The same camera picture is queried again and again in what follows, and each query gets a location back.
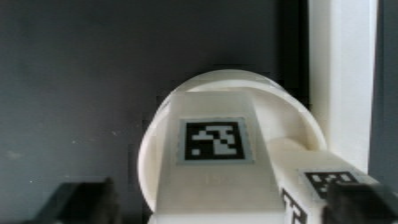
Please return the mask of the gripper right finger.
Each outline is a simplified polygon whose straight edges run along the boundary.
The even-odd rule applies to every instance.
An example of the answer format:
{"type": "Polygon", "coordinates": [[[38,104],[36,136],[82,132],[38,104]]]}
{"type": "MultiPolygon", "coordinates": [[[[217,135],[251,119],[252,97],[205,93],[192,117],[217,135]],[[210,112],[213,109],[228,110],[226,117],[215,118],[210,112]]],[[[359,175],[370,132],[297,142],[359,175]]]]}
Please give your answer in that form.
{"type": "Polygon", "coordinates": [[[382,184],[334,182],[322,224],[398,224],[398,194],[382,184]]]}

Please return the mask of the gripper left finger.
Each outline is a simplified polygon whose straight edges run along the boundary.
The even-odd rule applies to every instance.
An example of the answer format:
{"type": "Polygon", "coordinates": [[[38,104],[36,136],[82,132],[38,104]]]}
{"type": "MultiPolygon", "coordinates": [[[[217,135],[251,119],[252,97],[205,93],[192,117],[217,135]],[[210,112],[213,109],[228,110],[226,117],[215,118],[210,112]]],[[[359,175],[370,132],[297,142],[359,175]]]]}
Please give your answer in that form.
{"type": "Polygon", "coordinates": [[[123,224],[112,179],[62,183],[23,224],[123,224]]]}

